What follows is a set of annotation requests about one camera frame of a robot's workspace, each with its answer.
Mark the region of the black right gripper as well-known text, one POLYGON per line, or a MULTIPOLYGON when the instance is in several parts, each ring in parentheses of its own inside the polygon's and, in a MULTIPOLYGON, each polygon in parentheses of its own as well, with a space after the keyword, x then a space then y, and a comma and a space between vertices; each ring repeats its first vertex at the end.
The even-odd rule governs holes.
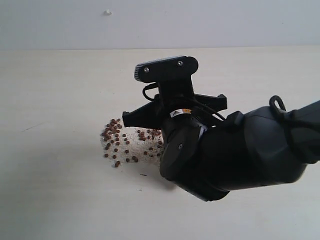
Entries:
POLYGON ((161 129, 164 153, 159 171, 163 178, 205 202, 224 198, 228 192, 211 186, 200 171, 200 142, 207 130, 225 120, 219 112, 228 109, 227 97, 195 94, 190 77, 157 85, 156 100, 122 112, 124 126, 161 129))

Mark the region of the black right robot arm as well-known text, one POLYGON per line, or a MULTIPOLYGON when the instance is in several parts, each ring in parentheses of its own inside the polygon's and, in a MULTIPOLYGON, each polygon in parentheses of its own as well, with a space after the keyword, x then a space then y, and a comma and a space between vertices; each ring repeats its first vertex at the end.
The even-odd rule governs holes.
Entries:
POLYGON ((190 79, 145 87, 154 88, 147 104, 123 112, 123 124, 160 130, 160 175, 203 201, 296 182, 320 159, 319 102, 287 111, 274 95, 267 106, 223 117, 226 96, 195 94, 190 79))

